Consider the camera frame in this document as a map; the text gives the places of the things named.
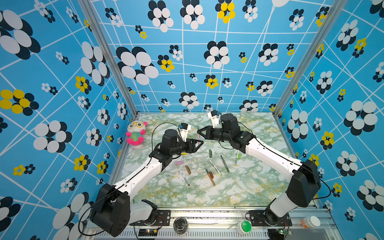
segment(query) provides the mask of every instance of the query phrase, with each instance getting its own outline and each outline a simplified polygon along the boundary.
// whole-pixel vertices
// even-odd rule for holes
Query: plush toy's head
[[[141,132],[142,130],[145,130],[147,125],[147,122],[134,121],[128,125],[127,130],[128,132]]]

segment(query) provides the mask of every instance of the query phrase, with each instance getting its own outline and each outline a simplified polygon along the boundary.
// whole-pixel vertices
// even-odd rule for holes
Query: plush toy's foot
[[[139,144],[142,144],[144,142],[144,138],[143,137],[139,137],[137,141],[133,141],[132,138],[127,138],[127,142],[131,145],[139,145]]]

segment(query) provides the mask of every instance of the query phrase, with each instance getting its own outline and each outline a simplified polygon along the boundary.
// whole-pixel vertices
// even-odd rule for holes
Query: white jar with green lid
[[[236,230],[239,234],[247,234],[251,231],[251,229],[252,225],[248,221],[242,221],[236,225]]]

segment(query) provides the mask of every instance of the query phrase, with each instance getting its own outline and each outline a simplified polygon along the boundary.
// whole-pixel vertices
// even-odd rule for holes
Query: black mounting plate
[[[249,214],[251,215],[251,218],[254,217],[253,220],[251,220],[251,224],[253,227],[270,227],[270,225],[268,225],[266,222],[265,222],[265,217],[264,217],[264,210],[250,210],[249,211]],[[285,214],[283,217],[282,217],[282,220],[281,222],[279,222],[276,226],[274,227],[283,227],[284,226],[284,222],[283,220],[285,221],[285,223],[288,225],[288,226],[292,226],[292,221],[291,221],[291,217],[289,216],[289,214]]]
[[[169,226],[169,220],[170,220],[170,210],[157,210],[156,218],[160,216],[164,219],[163,226]],[[144,221],[137,221],[130,224],[130,226],[148,226],[144,223]],[[155,219],[155,222],[151,225],[153,227],[160,226],[161,222],[159,223],[158,219]]]

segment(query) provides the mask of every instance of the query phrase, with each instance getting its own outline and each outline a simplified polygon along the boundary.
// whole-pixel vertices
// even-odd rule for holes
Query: dark green marker
[[[229,169],[228,169],[228,167],[227,167],[227,164],[226,164],[225,161],[224,161],[223,156],[220,155],[220,157],[221,157],[221,160],[223,160],[223,163],[224,163],[225,168],[227,169],[227,172],[229,172]]]

